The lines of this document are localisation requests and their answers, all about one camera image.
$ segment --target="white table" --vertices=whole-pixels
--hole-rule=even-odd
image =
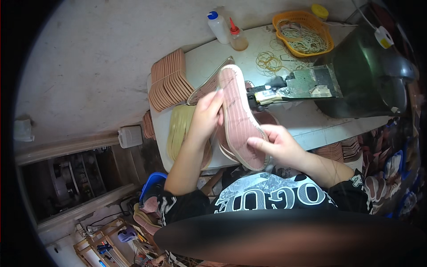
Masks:
[[[194,88],[199,87],[215,71],[215,69],[229,56],[233,56],[235,64],[243,72],[245,80],[250,80],[255,86],[264,85],[270,81],[257,69],[255,59],[259,52],[270,51],[276,56],[285,52],[273,50],[270,41],[275,39],[275,33],[271,32],[272,25],[262,26],[245,31],[249,41],[249,47],[242,52],[237,52],[230,45],[220,44],[217,40],[199,46],[185,53],[187,80]],[[348,26],[331,26],[330,34],[337,45],[354,28]],[[273,48],[278,46],[271,42]],[[278,75],[286,76],[283,70]],[[148,91],[151,87],[151,75],[148,77]],[[169,121],[173,107],[156,112],[150,105],[154,131],[163,166],[167,172],[170,171],[173,161],[166,151],[167,137],[169,134]],[[310,150],[335,143],[346,138],[370,131],[387,123],[390,117],[369,117],[360,119],[333,119],[317,108],[313,101],[304,101],[299,105],[271,104],[269,111],[277,118],[279,123],[285,126],[298,143],[305,149]],[[216,169],[235,165],[233,161],[225,157],[219,150],[216,138],[211,138],[213,157],[208,169]]]

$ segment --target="yellow sticker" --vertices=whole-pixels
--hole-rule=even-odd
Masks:
[[[384,48],[389,48],[391,45],[387,42],[387,40],[385,38],[381,39],[381,44],[383,45]]]

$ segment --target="basket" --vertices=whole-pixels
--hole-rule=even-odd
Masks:
[[[326,43],[328,44],[328,49],[326,51],[313,53],[313,54],[304,54],[296,51],[289,45],[288,41],[285,40],[284,36],[277,28],[278,21],[283,19],[286,19],[292,22],[298,22],[301,25],[306,26],[307,28],[315,30],[316,33],[319,34],[319,36],[326,41]],[[318,18],[316,18],[314,15],[310,13],[307,13],[304,11],[289,11],[289,12],[277,14],[273,17],[273,26],[276,29],[277,38],[281,39],[285,43],[285,45],[288,47],[289,51],[291,51],[291,53],[296,57],[305,58],[309,56],[317,56],[317,55],[328,53],[333,49],[333,40],[329,34],[328,27],[324,26],[323,23],[320,20],[318,20]]]

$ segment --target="yellow lid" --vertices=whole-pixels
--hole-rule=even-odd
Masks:
[[[329,16],[328,10],[319,4],[311,5],[311,12],[319,18],[327,19]]]

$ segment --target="red nozzle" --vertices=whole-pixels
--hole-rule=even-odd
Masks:
[[[233,20],[230,18],[230,24],[231,24],[231,29],[230,29],[230,33],[233,35],[236,35],[240,32],[239,27],[237,27],[234,23]]]

